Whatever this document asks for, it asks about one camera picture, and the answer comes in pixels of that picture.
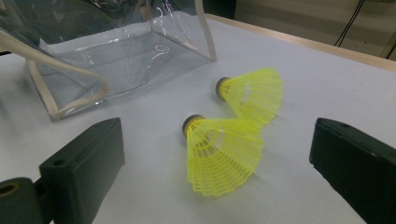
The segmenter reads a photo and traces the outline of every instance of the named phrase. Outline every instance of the wall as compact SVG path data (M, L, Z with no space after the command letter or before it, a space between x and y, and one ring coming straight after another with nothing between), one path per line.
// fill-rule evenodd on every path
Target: wall
M334 45L359 0L237 0L235 19ZM396 44L396 1L366 0L342 48L387 57Z
M3 49L3 47L0 46L0 53L4 51L7 51L7 49Z

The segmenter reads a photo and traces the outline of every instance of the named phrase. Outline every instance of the clear plastic bag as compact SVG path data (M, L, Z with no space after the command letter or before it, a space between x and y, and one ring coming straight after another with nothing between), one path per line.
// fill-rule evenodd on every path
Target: clear plastic bag
M201 0L0 0L0 37L56 119L216 60Z

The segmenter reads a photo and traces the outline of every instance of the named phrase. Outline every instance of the shuttlecock cork base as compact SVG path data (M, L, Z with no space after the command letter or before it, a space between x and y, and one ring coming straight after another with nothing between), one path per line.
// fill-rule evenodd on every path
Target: shuttlecock cork base
M220 91L220 90L222 89L221 85L222 85L226 80L228 80L228 79L230 79L230 78L229 78L229 77L222 77L222 78L219 79L219 81L216 83L216 88L215 88L216 95L217 95L219 98L223 99L223 100L224 100L224 96L221 95L221 91Z
M187 137L187 129L189 128L190 124L191 124L192 122L194 122L195 120L198 120L198 119L204 119L204 117L201 116L201 115L195 114L195 115L189 116L189 117L186 118L186 120L183 122L183 125L181 126L181 131L183 132L183 135L184 135L185 137Z

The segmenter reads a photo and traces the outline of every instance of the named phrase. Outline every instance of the table edge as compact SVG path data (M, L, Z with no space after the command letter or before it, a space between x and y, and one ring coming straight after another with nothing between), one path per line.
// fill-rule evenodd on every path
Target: table edge
M219 22L222 22L222 23L225 23L225 24L237 27L237 28L241 28L241 29L253 32L253 33L257 33L260 35L268 35L268 36L271 36L271 37L279 39L279 40L283 40L288 43L305 46L305 47L308 47L311 49L316 49L316 50L327 52L327 53L330 53L330 54L333 54L336 56L340 56L340 57L343 57L343 58L346 58L349 60L353 60L355 62L365 63L365 64L369 64L374 67L378 67L378 68L382 68L382 69L389 70L392 72L396 72L396 62L391 61L391 60L375 57L373 55L369 55L369 54L365 54L365 53L360 53L360 52L350 50L350 49L341 49L336 46L323 44L323 43L320 43L320 42L317 42L314 40L305 39L305 38L295 36L295 35L288 35L288 34L280 33L278 31L269 30L269 29L262 28L259 26L247 24L247 23L244 23L241 21L233 21L230 19L215 16L212 14L205 14L205 16L210 20L219 21Z

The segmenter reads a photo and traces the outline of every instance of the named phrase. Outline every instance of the shuttlecock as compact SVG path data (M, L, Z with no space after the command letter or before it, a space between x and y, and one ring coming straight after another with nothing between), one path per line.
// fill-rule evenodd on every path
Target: shuttlecock
M260 127L276 115L283 96L283 82L274 68L262 68L239 77L223 77L216 94L237 117L253 120Z
M183 123L188 180L204 196L220 196L246 183L262 158L262 131L246 119L205 119Z

